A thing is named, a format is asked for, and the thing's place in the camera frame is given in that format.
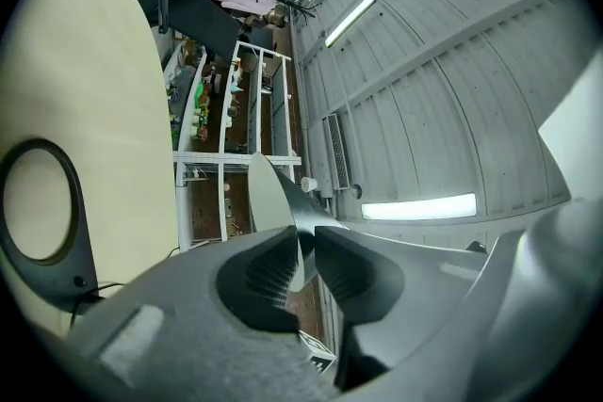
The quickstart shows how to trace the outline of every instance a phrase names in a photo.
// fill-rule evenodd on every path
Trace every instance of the black plastic part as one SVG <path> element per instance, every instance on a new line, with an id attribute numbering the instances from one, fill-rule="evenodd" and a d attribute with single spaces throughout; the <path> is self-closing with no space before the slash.
<path id="1" fill-rule="evenodd" d="M 23 154 L 32 150 L 43 150 L 55 157 L 65 172 L 72 199 L 72 218 L 65 242 L 56 253 L 43 260 L 21 253 L 10 235 L 5 217 L 4 191 L 10 170 Z M 23 281 L 60 310 L 72 312 L 82 295 L 98 287 L 82 187 L 69 156 L 47 139 L 29 139 L 18 144 L 0 163 L 0 245 Z M 88 307 L 88 303 L 82 303 L 78 312 L 83 313 Z"/>
<path id="2" fill-rule="evenodd" d="M 208 51 L 230 59 L 236 47 L 239 22 L 211 0 L 170 0 L 170 27 Z"/>
<path id="3" fill-rule="evenodd" d="M 474 253 L 487 253 L 486 247 L 479 241 L 473 241 L 465 250 L 473 251 Z"/>
<path id="4" fill-rule="evenodd" d="M 369 383 L 387 372 L 387 367 L 377 359 L 362 354 L 357 339 L 350 333 L 351 329 L 351 325 L 344 325 L 342 339 L 346 343 L 340 347 L 341 353 L 334 379 L 334 385 L 343 392 Z"/>
<path id="5" fill-rule="evenodd" d="M 399 266 L 350 241 L 344 230 L 317 226 L 315 250 L 318 273 L 344 313 L 346 324 L 381 320 L 404 290 Z"/>
<path id="6" fill-rule="evenodd" d="M 216 277 L 224 306 L 251 329 L 299 330 L 297 317 L 282 310 L 297 268 L 297 253 L 297 230 L 290 226 L 261 245 L 230 258 Z"/>

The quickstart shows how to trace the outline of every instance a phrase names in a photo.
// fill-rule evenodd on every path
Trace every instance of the shelf item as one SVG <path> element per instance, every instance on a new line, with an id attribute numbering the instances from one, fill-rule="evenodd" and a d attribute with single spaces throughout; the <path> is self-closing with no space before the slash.
<path id="1" fill-rule="evenodd" d="M 197 91 L 199 83 L 201 82 L 201 72 L 203 70 L 206 60 L 207 53 L 204 53 L 204 55 L 201 57 L 201 61 L 199 62 L 199 67 L 197 68 L 197 71 L 195 72 L 195 75 L 192 79 L 190 91 L 188 92 L 187 103 L 184 114 L 182 116 L 182 124 L 180 130 L 180 132 L 185 134 L 185 136 L 180 136 L 180 139 L 178 140 L 178 152 L 190 151 L 190 133 L 193 127 L 192 121 L 193 116 L 195 116 L 195 109 L 197 109 L 197 107 L 195 106 L 195 93 Z"/>
<path id="2" fill-rule="evenodd" d="M 187 93 L 190 90 L 194 78 L 194 68 L 191 66 L 184 66 L 176 69 L 176 77 L 171 80 L 172 90 L 174 91 L 174 97 L 168 100 L 168 106 L 170 109 L 172 132 L 172 147 L 177 149 L 178 138 L 181 137 L 182 131 L 182 119 L 184 116 Z"/>
<path id="3" fill-rule="evenodd" d="M 178 219 L 178 246 L 180 252 L 190 249 L 193 241 L 192 203 L 187 186 L 176 187 L 176 215 Z"/>
<path id="4" fill-rule="evenodd" d="M 180 56 L 185 42 L 185 40 L 181 40 L 176 44 L 176 47 L 174 48 L 173 53 L 171 54 L 170 60 L 168 61 L 166 68 L 163 70 L 163 84 L 165 86 L 168 86 L 170 84 L 170 76 L 173 74 L 173 72 L 179 66 L 184 66 L 184 59 L 181 59 L 181 63 L 179 63 L 178 56 Z"/>

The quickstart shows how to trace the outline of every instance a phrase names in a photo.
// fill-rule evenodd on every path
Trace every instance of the wall vent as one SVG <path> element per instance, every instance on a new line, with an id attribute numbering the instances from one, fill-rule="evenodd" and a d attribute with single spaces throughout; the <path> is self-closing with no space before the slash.
<path id="1" fill-rule="evenodd" d="M 335 189 L 348 189 L 350 187 L 350 176 L 348 174 L 348 164 L 346 163 L 346 154 L 343 146 L 343 138 L 339 129 L 339 118 L 336 114 L 330 114 L 323 120 L 325 135 L 329 142 L 333 169 L 335 173 Z"/>

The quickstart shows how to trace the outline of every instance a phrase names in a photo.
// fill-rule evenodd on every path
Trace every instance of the desk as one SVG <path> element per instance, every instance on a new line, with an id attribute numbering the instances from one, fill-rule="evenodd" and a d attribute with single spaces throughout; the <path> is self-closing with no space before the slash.
<path id="1" fill-rule="evenodd" d="M 137 0 L 24 0 L 15 16 L 1 57 L 0 156 L 29 137 L 58 144 L 80 178 L 99 285 L 127 283 L 178 246 L 168 106 L 144 13 Z M 19 198 L 50 197 L 50 219 L 69 202 L 52 184 L 27 185 Z M 12 222 L 43 225 L 26 211 Z M 27 244 L 44 243 L 31 234 Z M 69 315 L 0 258 L 24 313 L 64 334 Z"/>

